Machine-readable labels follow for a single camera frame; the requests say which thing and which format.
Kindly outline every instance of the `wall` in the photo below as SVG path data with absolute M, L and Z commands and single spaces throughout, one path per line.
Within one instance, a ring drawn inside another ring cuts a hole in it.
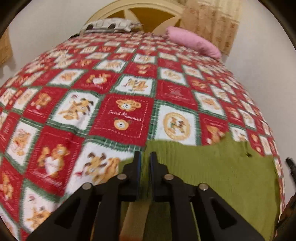
M 257 0 L 244 0 L 226 66 L 247 88 L 273 130 L 282 162 L 296 160 L 296 51 L 276 18 Z M 284 165 L 286 203 L 295 193 Z
M 10 25 L 13 58 L 0 67 L 0 85 L 37 55 L 79 31 L 112 0 L 32 0 Z M 281 157 L 296 159 L 296 52 L 274 16 L 257 0 L 244 0 L 238 34 L 226 66 L 249 90 L 272 127 Z M 288 169 L 286 200 L 294 192 Z

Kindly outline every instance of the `headboard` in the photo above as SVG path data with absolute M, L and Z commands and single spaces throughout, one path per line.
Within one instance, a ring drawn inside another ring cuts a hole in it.
M 180 26 L 184 6 L 168 0 L 118 0 L 97 11 L 86 23 L 103 18 L 127 18 L 143 24 L 144 32 L 164 34 Z

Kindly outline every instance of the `green cloth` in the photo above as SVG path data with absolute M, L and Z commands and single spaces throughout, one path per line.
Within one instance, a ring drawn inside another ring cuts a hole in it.
M 226 133 L 219 143 L 207 146 L 148 141 L 141 167 L 141 195 L 144 198 L 149 196 L 149 156 L 152 151 L 157 152 L 159 163 L 167 165 L 171 174 L 188 184 L 209 184 L 265 240 L 273 238 L 280 194 L 272 156 L 262 157 L 249 142 L 236 142 L 230 133 Z M 122 162 L 120 169 L 130 161 Z M 168 204 L 152 203 L 144 241 L 171 241 L 169 215 Z

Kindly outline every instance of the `beige curtain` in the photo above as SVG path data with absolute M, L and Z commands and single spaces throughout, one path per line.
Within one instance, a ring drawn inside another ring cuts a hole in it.
M 9 41 L 8 29 L 0 39 L 0 66 L 12 56 L 12 49 Z
M 175 0 L 185 9 L 180 26 L 211 41 L 229 55 L 240 20 L 242 0 Z

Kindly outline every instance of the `metal bolt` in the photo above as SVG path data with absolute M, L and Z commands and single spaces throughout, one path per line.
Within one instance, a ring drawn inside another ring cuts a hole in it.
M 118 174 L 118 175 L 117 175 L 117 178 L 118 178 L 119 180 L 125 180 L 125 179 L 127 178 L 127 175 L 125 175 L 124 173 L 121 173 L 121 174 Z
M 172 174 L 165 174 L 165 179 L 171 181 L 174 179 L 174 176 Z
M 209 189 L 209 186 L 206 184 L 206 183 L 201 183 L 199 185 L 200 189 L 205 191 L 205 190 L 208 190 Z
M 84 190 L 89 190 L 89 189 L 91 188 L 91 183 L 84 183 L 84 184 L 82 185 L 82 188 L 83 188 Z

